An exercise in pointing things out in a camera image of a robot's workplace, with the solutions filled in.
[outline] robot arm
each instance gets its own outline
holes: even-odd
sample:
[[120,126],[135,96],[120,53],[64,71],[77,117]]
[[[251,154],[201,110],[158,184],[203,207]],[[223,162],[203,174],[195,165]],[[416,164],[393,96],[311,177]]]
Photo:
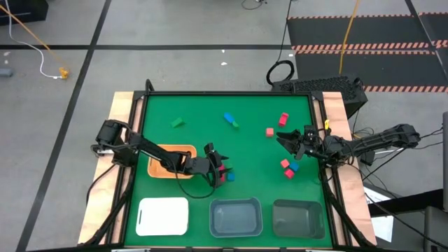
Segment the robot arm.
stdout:
[[[123,130],[126,131],[126,142],[121,139]],[[131,127],[117,120],[105,120],[95,141],[102,150],[112,150],[113,163],[122,166],[131,166],[133,157],[141,151],[160,161],[160,164],[168,171],[177,174],[200,174],[207,183],[217,188],[221,180],[217,179],[228,172],[229,169],[219,171],[221,160],[228,157],[222,156],[214,150],[212,143],[204,147],[206,157],[191,157],[191,153],[167,151],[157,144],[145,139],[141,134],[133,132]]]
[[380,148],[392,146],[414,148],[420,141],[420,134],[408,124],[396,125],[383,132],[353,141],[332,135],[322,140],[318,131],[312,126],[305,126],[304,134],[296,129],[291,133],[279,132],[277,136],[277,141],[293,154],[296,160],[306,154],[326,162],[327,165],[336,165],[350,157],[373,153]]

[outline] clear plastic container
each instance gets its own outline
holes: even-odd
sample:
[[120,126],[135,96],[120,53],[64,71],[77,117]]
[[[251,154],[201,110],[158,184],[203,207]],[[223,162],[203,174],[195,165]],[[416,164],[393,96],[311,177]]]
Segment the clear plastic container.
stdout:
[[214,237],[252,237],[262,231],[258,199],[215,199],[210,203],[210,233]]
[[280,237],[325,237],[322,206],[318,202],[278,199],[272,214],[274,233]]

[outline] small block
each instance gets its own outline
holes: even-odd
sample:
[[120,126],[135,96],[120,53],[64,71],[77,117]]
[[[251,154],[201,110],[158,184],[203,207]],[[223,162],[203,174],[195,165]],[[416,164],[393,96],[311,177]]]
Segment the small block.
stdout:
[[292,169],[287,169],[285,171],[285,176],[288,177],[288,179],[292,179],[294,177],[294,171]]
[[283,118],[280,118],[279,126],[280,127],[285,127],[285,125],[286,125],[286,121]]
[[184,121],[182,120],[182,118],[177,118],[177,119],[175,119],[175,120],[171,123],[171,126],[172,126],[172,127],[177,127],[177,126],[182,125],[182,124],[184,124]]
[[224,113],[224,118],[229,122],[229,123],[233,123],[235,121],[235,119],[233,118],[232,115],[230,115],[229,113]]
[[289,165],[289,168],[291,168],[294,172],[297,172],[297,171],[299,170],[299,164],[296,163],[296,162],[292,162],[292,163]]
[[[224,165],[221,165],[221,166],[218,168],[218,171],[222,171],[222,170],[224,170],[224,169],[225,169]],[[220,179],[221,179],[222,182],[225,182],[225,175],[222,175],[222,176],[220,177]]]
[[227,180],[228,181],[235,181],[235,174],[233,172],[227,173]]
[[273,136],[274,136],[274,128],[267,128],[266,137],[273,137]]
[[280,162],[280,164],[281,164],[281,166],[282,166],[283,168],[287,168],[288,165],[289,165],[289,161],[288,161],[288,160],[282,160],[282,161]]
[[287,113],[282,113],[280,120],[279,120],[279,126],[280,127],[285,127],[286,125],[286,121],[288,120],[289,115]]

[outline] wooden table frame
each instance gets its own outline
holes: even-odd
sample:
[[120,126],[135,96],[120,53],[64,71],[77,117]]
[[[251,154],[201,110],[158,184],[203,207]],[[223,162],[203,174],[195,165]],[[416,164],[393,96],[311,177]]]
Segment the wooden table frame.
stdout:
[[[143,94],[143,92],[116,92],[113,97],[108,118],[124,122],[133,121],[133,124],[131,125],[132,129],[134,131],[139,131],[139,128],[141,127],[140,115],[142,109],[144,113],[144,101],[143,99],[140,99]],[[318,128],[323,128],[322,118],[327,118],[330,121],[331,134],[345,139],[351,139],[349,123],[340,93],[324,92],[323,101],[319,102],[318,100],[314,100],[313,105]],[[111,166],[111,161],[112,155],[99,157],[93,178],[94,180]],[[90,193],[90,199],[87,204],[87,209],[85,210],[78,243],[86,242],[91,238],[99,226],[104,222],[105,217],[107,217],[111,211],[113,202],[116,202],[121,193],[123,193],[127,185],[129,173],[129,169],[115,168],[97,182]],[[330,173],[331,171],[328,169],[327,175],[330,176]],[[331,180],[331,190],[338,195],[336,188],[340,188],[339,195],[342,196],[345,210],[350,219],[364,234],[367,240],[376,244],[372,221],[370,219],[370,213],[364,195],[363,182],[359,171],[349,165],[344,165],[337,170],[337,173],[339,180]],[[339,245],[349,245],[347,242],[352,242],[353,245],[356,246],[356,241],[351,237],[348,238],[349,235],[347,235],[347,230],[343,228],[341,219],[336,210],[333,208],[332,213],[328,212],[328,215],[331,215],[334,221],[333,230],[335,231],[335,237],[332,240],[335,240]],[[101,244],[116,244],[124,240],[124,232],[121,232],[121,230],[126,225],[126,219],[123,218],[123,216],[124,208],[120,210],[120,213],[115,219],[113,229],[109,230],[105,238],[102,239]]]

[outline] gray floor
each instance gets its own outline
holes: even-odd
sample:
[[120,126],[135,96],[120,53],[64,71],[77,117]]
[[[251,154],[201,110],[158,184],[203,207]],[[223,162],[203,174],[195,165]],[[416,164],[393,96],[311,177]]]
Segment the gray floor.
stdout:
[[[353,0],[294,2],[290,15],[349,15]],[[45,22],[29,24],[46,43],[90,43],[104,0],[49,0]],[[268,1],[247,11],[240,0],[112,0],[99,44],[279,44],[287,1]],[[420,11],[448,11],[446,1],[414,1]],[[406,14],[404,1],[361,1],[358,14]],[[15,38],[34,43],[15,25]],[[12,43],[0,27],[0,44]],[[4,56],[0,67],[15,70],[0,79],[0,247],[15,250],[43,171],[53,148],[77,74],[86,52],[58,51],[69,63],[69,80],[39,73],[40,57],[31,50]],[[283,52],[289,58],[291,52]],[[157,90],[269,90],[265,73],[277,50],[95,51],[28,248],[74,246],[85,210],[85,193],[96,164],[89,150],[115,91],[140,90],[150,78]],[[59,64],[45,54],[44,71]],[[284,76],[279,69],[274,78]],[[370,93],[356,129],[384,130],[410,123],[422,134],[440,127],[448,111],[447,94]],[[422,144],[439,141],[440,137]],[[379,170],[389,190],[400,195],[441,186],[441,146],[407,150]]]

